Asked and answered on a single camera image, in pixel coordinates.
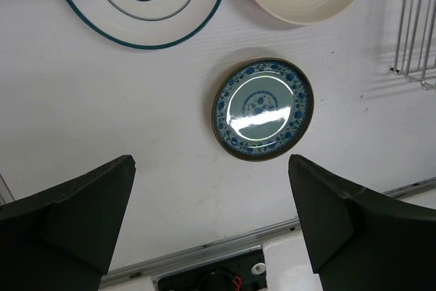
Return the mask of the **blue floral small plate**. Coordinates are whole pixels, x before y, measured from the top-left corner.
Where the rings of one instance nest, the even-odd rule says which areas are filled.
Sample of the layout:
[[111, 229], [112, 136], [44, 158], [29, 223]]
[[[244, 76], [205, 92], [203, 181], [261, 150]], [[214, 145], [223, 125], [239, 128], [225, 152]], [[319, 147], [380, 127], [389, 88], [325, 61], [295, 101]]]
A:
[[220, 86], [212, 106], [213, 133], [230, 155], [262, 162], [289, 151], [313, 117], [307, 75], [278, 58], [247, 61]]

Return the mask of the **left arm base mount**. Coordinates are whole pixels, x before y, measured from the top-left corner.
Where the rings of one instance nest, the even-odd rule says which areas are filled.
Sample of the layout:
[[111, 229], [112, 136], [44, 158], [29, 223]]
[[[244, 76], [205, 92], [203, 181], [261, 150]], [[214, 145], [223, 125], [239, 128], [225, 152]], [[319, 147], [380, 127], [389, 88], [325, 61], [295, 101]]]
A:
[[267, 288], [266, 263], [261, 249], [161, 278], [157, 289], [263, 290]]

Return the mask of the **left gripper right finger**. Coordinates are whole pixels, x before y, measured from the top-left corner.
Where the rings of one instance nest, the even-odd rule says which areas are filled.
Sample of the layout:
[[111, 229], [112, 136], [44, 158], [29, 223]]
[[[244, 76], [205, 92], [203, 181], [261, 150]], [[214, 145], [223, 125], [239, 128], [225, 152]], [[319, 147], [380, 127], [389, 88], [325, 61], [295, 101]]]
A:
[[339, 177], [301, 155], [288, 174], [324, 290], [434, 290], [435, 210]]

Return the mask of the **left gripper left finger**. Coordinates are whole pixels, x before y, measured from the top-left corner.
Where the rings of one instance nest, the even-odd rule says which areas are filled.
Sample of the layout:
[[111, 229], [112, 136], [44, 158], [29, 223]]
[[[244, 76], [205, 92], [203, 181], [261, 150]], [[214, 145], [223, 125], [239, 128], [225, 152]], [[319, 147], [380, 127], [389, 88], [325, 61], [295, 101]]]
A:
[[122, 155], [1, 205], [2, 290], [98, 290], [110, 268], [136, 173]]

